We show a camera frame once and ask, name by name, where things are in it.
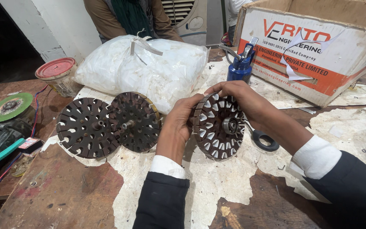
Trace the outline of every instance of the black jacket sleeve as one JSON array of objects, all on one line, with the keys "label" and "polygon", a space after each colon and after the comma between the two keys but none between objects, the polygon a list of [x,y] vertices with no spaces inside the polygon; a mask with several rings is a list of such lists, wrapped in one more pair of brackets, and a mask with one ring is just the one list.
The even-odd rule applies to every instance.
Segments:
[{"label": "black jacket sleeve", "polygon": [[184,229],[185,197],[190,182],[148,172],[142,186],[133,229]]},{"label": "black jacket sleeve", "polygon": [[324,177],[318,180],[305,177],[305,180],[355,227],[366,228],[366,164],[350,153],[341,152],[338,163]]}]

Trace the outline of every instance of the green scarf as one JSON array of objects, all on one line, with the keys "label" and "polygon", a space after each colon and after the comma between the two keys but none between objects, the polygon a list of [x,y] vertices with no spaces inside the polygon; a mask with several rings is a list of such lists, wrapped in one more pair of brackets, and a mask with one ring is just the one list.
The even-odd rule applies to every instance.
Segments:
[{"label": "green scarf", "polygon": [[146,13],[139,5],[138,0],[111,0],[115,15],[127,34],[135,35],[139,33],[141,38],[151,36],[150,26]]}]

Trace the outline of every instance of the red lid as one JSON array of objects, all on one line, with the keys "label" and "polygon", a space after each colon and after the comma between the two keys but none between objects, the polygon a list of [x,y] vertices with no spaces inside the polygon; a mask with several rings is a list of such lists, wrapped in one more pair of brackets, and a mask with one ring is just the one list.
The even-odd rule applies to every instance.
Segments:
[{"label": "red lid", "polygon": [[38,78],[49,78],[52,76],[57,76],[70,70],[73,65],[75,65],[75,63],[76,60],[71,57],[64,57],[52,60],[40,66],[40,68],[36,70],[35,75]]}]

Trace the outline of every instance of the human hand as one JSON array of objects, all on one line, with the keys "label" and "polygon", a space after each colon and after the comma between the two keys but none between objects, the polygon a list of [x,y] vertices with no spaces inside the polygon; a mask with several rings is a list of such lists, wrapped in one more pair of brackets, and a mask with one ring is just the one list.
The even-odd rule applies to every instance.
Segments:
[{"label": "human hand", "polygon": [[313,137],[312,133],[278,110],[242,80],[220,82],[206,91],[206,93],[215,92],[219,92],[218,95],[221,97],[233,96],[251,126],[265,132],[291,155]]},{"label": "human hand", "polygon": [[211,86],[205,93],[211,94],[218,92],[218,96],[233,96],[240,106],[241,110],[247,116],[251,126],[257,130],[263,130],[263,123],[272,112],[277,112],[269,101],[251,89],[251,87],[242,80],[224,81]]},{"label": "human hand", "polygon": [[172,111],[166,116],[156,145],[156,155],[168,157],[182,163],[184,148],[189,140],[192,129],[186,123],[193,106],[204,98],[202,94],[195,94],[190,98],[179,99]]}]

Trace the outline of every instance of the wooden surface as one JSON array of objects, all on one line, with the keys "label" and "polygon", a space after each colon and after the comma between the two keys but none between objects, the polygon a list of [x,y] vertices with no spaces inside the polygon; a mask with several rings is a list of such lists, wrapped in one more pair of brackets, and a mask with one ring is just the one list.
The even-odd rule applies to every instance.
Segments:
[{"label": "wooden surface", "polygon": [[[5,99],[7,94],[12,92],[28,92],[35,95],[35,93],[40,91],[45,85],[46,83],[40,80],[27,80],[0,84],[0,101]],[[56,126],[56,120],[53,119],[53,117],[57,117],[63,107],[72,100],[73,98],[63,98],[59,96],[56,92],[51,90],[50,87],[46,88],[44,92],[39,94],[39,116],[36,124],[36,138],[40,138],[44,141],[48,139],[50,133]],[[31,103],[31,106],[36,108],[35,101]],[[6,167],[7,165],[1,169],[0,176]],[[20,179],[20,177],[14,177],[10,172],[8,172],[0,182],[0,200],[8,198]]]},{"label": "wooden surface", "polygon": [[[211,50],[212,61],[222,56],[220,50]],[[335,108],[350,106],[314,109],[319,113]],[[299,109],[284,112],[303,126],[315,117]],[[283,177],[258,170],[250,184],[249,205],[223,198],[216,203],[211,229],[342,227],[331,205],[304,199]],[[112,204],[122,185],[122,176],[108,163],[87,168],[57,144],[51,145],[37,155],[3,205],[0,228],[114,228]]]},{"label": "wooden surface", "polygon": [[112,205],[123,183],[108,163],[87,167],[50,145],[3,205],[0,228],[114,228]]}]

